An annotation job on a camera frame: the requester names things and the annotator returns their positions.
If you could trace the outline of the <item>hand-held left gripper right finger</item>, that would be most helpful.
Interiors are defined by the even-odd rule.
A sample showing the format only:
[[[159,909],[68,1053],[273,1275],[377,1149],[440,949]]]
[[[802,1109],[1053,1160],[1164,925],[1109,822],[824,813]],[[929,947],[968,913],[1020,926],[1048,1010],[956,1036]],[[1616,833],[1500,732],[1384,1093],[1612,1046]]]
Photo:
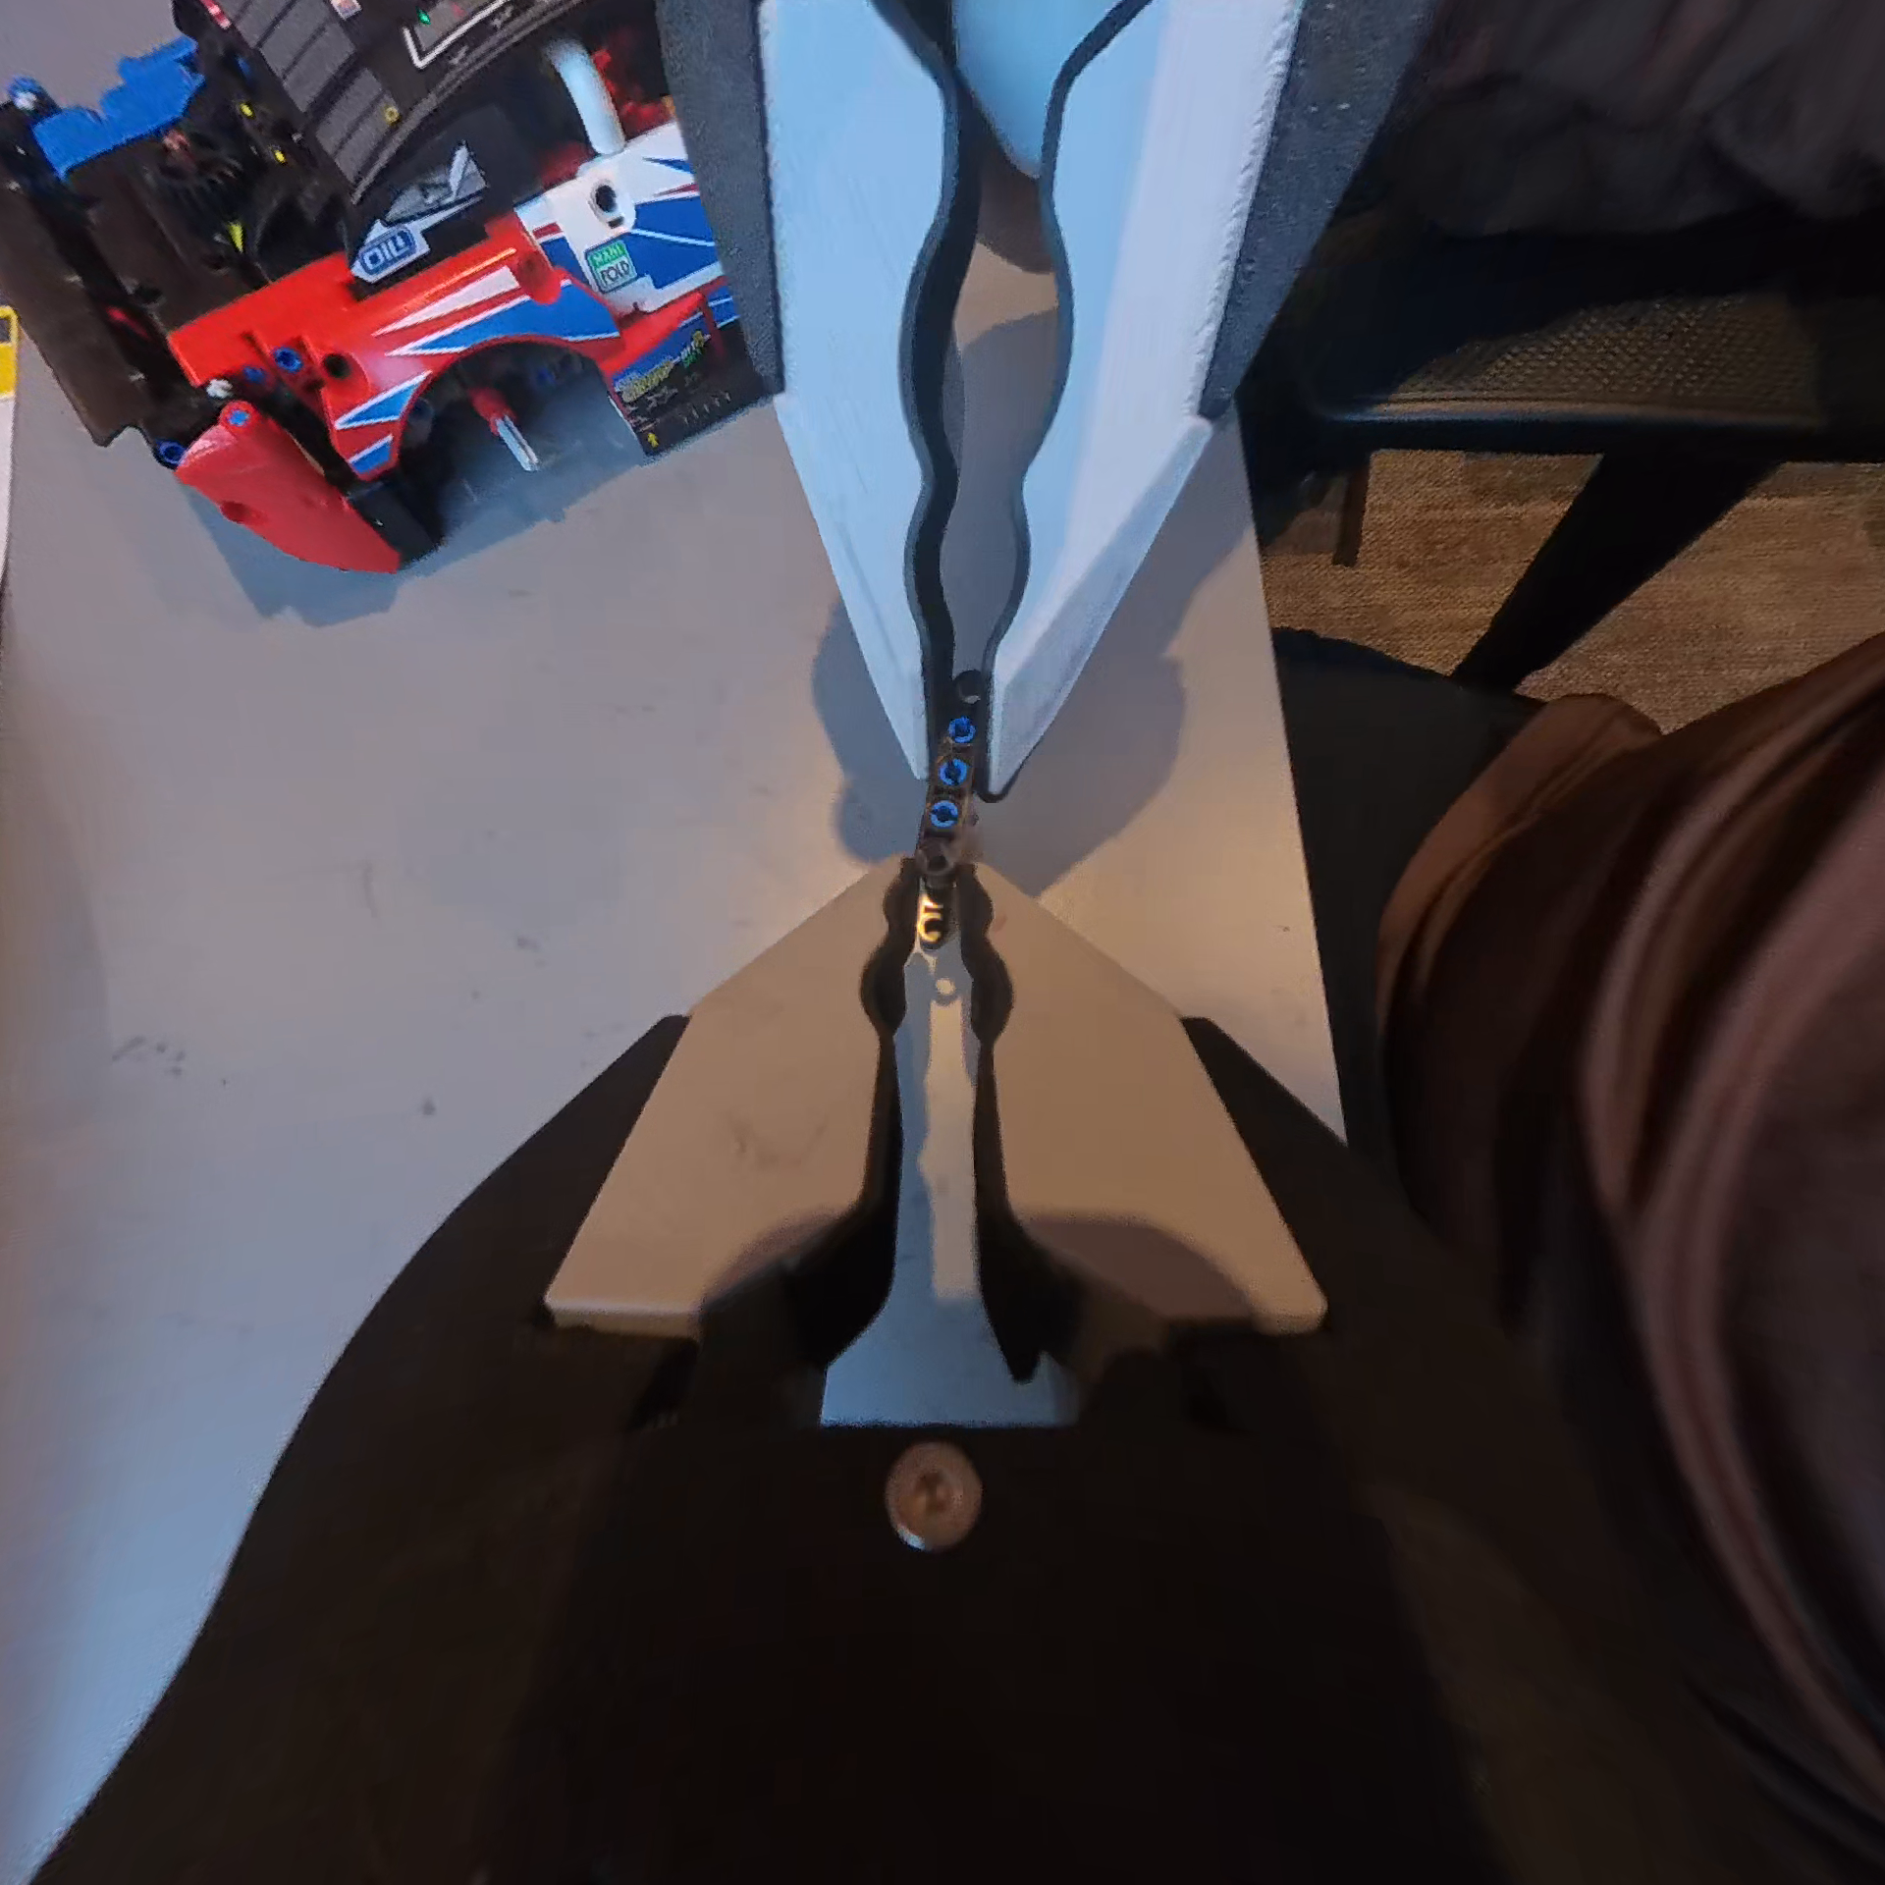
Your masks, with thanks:
[[[1327,1320],[1182,1014],[986,863],[959,878],[979,1285],[1015,1380]]]

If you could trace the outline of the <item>person's brown sweater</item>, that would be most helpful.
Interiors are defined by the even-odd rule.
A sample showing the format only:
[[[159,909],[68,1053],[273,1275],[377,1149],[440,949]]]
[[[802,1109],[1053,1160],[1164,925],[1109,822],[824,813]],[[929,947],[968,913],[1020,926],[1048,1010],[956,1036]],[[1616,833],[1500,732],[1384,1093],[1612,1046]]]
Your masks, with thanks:
[[[1780,1881],[1882,1879],[1882,635],[1527,712],[1377,930],[1415,1210],[1578,1429]]]

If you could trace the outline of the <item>red white blue toy car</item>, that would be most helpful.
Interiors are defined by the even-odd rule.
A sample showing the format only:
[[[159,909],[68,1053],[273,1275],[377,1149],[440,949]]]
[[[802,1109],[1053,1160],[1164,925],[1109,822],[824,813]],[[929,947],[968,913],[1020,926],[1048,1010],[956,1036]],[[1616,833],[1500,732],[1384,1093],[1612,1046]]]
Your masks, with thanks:
[[[2,300],[94,441],[280,552],[440,544],[442,413],[540,470],[584,374],[647,457],[765,396],[654,4],[175,4],[94,106],[2,85]]]

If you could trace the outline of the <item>long black brick beam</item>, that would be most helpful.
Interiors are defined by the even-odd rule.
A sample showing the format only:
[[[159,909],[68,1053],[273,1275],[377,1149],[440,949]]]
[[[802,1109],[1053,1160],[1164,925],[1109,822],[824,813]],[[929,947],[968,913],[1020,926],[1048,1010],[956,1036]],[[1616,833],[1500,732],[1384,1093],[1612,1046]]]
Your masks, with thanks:
[[[945,792],[936,786],[932,772],[941,756],[956,754],[956,746],[945,745],[945,724],[956,715],[976,715],[981,736],[976,746],[961,749],[973,759],[973,782],[965,792],[956,792],[965,801],[965,815],[959,831],[928,833],[925,831],[928,799],[921,806],[921,822],[912,845],[912,863],[919,880],[915,947],[921,947],[928,955],[939,955],[949,932],[956,930],[959,876],[969,855],[969,836],[979,822],[979,796],[986,768],[986,675],[979,669],[961,669],[953,678],[953,688],[945,695],[941,709],[945,709],[941,731],[936,736],[936,749],[929,756],[929,771],[928,771],[928,799],[929,792]]]

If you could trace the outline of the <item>white desk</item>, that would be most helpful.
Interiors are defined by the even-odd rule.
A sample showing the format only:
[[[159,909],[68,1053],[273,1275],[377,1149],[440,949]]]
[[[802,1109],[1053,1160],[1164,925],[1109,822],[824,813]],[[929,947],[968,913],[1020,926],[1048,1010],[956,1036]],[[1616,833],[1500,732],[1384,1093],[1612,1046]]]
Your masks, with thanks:
[[[171,1679],[392,1277],[904,849],[781,428],[584,391],[409,578],[273,558],[24,351],[2,620],[2,1879]]]

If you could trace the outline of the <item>black mesh office chair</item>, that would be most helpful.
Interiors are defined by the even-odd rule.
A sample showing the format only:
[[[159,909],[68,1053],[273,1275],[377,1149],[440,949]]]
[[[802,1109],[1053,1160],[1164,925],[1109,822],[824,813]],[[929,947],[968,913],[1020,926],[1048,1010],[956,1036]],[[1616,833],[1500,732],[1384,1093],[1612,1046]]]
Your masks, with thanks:
[[[1454,678],[1519,682],[1790,463],[1882,463],[1882,210],[1758,209],[1659,233],[1331,229],[1237,391],[1274,535],[1377,454],[1594,460]]]

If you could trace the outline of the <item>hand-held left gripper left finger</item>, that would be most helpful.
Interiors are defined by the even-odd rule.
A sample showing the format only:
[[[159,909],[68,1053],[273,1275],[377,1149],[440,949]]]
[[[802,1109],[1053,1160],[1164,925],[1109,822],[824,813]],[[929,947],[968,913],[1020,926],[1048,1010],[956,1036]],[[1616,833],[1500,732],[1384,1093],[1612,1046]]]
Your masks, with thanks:
[[[892,1290],[901,1022],[892,859],[688,1013],[544,1291],[554,1328],[681,1361],[690,1419],[815,1422]]]

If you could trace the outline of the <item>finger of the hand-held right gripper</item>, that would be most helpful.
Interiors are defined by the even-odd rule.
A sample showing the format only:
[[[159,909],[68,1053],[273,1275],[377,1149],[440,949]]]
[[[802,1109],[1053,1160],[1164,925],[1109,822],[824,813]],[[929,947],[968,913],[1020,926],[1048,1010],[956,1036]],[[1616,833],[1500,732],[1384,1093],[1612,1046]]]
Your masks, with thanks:
[[[781,434],[915,776],[956,632],[948,329],[973,245],[949,56],[908,4],[762,4]]]
[[[1062,349],[1018,491],[1025,575],[986,644],[993,799],[1043,742],[1216,421],[1206,374],[1301,4],[1119,4],[1058,72],[1043,233]]]

